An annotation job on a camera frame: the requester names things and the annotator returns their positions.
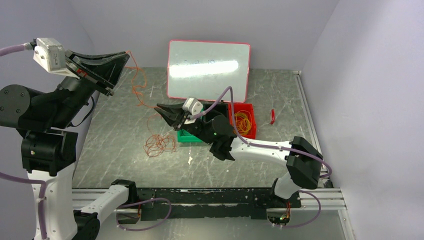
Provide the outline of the green plastic bin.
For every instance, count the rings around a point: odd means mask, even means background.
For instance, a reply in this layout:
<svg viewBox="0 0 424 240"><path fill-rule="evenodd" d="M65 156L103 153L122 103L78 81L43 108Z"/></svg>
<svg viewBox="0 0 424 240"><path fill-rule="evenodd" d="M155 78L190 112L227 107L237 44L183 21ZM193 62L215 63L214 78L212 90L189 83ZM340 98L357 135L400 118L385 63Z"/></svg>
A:
<svg viewBox="0 0 424 240"><path fill-rule="evenodd" d="M177 132L177 141L179 143L201 143L202 140L200 140L199 138L197 138L196 136L188 133L186 130L184 129L180 129Z"/></svg>

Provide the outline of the red plastic bin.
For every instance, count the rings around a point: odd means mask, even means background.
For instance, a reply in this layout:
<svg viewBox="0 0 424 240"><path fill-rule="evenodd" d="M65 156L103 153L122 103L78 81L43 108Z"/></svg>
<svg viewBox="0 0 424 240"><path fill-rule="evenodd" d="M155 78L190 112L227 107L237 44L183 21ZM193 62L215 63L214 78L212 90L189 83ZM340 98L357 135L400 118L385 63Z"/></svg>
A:
<svg viewBox="0 0 424 240"><path fill-rule="evenodd" d="M228 104L228 114L230 124L233 125L233 118L238 132L245 138L255 139L257 134L257 125L254 115L254 108L251 103Z"/></svg>

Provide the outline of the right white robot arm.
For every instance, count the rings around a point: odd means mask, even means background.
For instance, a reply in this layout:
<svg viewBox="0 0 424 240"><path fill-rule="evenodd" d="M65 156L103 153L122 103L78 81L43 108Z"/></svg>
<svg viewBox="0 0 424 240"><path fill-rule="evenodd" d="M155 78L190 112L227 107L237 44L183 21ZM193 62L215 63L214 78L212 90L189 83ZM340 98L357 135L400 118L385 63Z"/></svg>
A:
<svg viewBox="0 0 424 240"><path fill-rule="evenodd" d="M212 109L191 119L181 103L158 103L155 111L174 130L184 130L208 144L212 155L221 161L261 161L285 167L286 173L272 185L269 199L275 207L282 207L298 190L318 188L323 156L303 137L281 142L238 137L227 115Z"/></svg>

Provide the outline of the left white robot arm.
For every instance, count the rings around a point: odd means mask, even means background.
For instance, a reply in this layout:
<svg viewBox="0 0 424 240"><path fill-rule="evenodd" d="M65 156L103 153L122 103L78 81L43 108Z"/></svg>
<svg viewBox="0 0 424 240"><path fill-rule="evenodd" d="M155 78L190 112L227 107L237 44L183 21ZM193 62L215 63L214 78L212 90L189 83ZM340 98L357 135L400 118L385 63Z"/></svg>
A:
<svg viewBox="0 0 424 240"><path fill-rule="evenodd" d="M63 56L70 72L44 93L11 84L0 92L0 124L22 137L22 166L27 178L2 173L12 182L30 184L36 214L37 240L94 240L103 221L119 206L134 207L139 200L133 181L117 179L87 206L73 207L72 179L77 160L76 132L67 131L94 92L113 94L129 60L122 51L86 55L67 50Z"/></svg>

